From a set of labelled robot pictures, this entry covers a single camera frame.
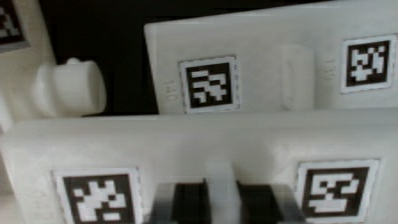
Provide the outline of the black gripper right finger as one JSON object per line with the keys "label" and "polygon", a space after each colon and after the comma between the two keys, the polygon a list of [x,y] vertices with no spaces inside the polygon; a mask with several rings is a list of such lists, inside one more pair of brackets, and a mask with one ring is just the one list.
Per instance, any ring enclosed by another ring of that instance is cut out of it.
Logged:
{"label": "black gripper right finger", "polygon": [[241,224],[306,224],[292,188],[287,184],[237,182]]}

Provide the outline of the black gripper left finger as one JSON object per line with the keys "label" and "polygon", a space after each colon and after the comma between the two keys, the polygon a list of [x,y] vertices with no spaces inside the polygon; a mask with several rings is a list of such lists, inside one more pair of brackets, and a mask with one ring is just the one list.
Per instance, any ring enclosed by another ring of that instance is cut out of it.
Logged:
{"label": "black gripper left finger", "polygon": [[159,185],[148,224],[212,224],[207,180]]}

